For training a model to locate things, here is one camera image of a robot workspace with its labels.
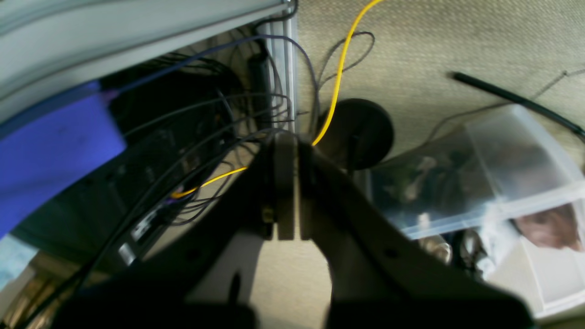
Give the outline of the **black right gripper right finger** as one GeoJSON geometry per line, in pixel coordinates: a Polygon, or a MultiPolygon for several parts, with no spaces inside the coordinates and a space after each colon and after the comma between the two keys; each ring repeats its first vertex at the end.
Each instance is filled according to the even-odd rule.
{"type": "Polygon", "coordinates": [[[326,329],[533,329],[517,297],[447,267],[410,241],[353,181],[306,140],[298,143],[308,215],[332,282],[326,329]]]}

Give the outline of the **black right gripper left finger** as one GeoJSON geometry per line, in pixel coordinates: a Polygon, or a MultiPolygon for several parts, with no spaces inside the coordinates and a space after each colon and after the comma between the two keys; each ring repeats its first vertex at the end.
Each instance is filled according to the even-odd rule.
{"type": "Polygon", "coordinates": [[[147,261],[75,294],[53,329],[256,329],[249,298],[272,222],[290,194],[295,136],[276,133],[217,204],[147,261]]]}

